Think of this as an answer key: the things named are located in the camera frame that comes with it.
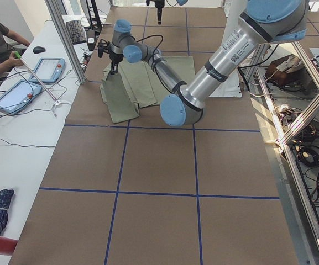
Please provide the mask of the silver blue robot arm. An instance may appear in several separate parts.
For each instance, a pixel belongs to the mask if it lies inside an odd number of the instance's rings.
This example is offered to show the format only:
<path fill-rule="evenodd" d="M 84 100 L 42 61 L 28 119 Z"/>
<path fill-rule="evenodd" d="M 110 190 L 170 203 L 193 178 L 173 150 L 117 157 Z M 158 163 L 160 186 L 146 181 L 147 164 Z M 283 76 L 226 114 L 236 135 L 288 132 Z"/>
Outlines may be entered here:
<path fill-rule="evenodd" d="M 160 104 L 162 120 L 174 127 L 198 122 L 205 100 L 261 44 L 298 41 L 306 35 L 308 1 L 248 1 L 238 25 L 196 74 L 186 83 L 168 65 L 159 49 L 136 42 L 129 21 L 116 21 L 108 53 L 111 74 L 118 64 L 145 61 L 169 90 Z"/>

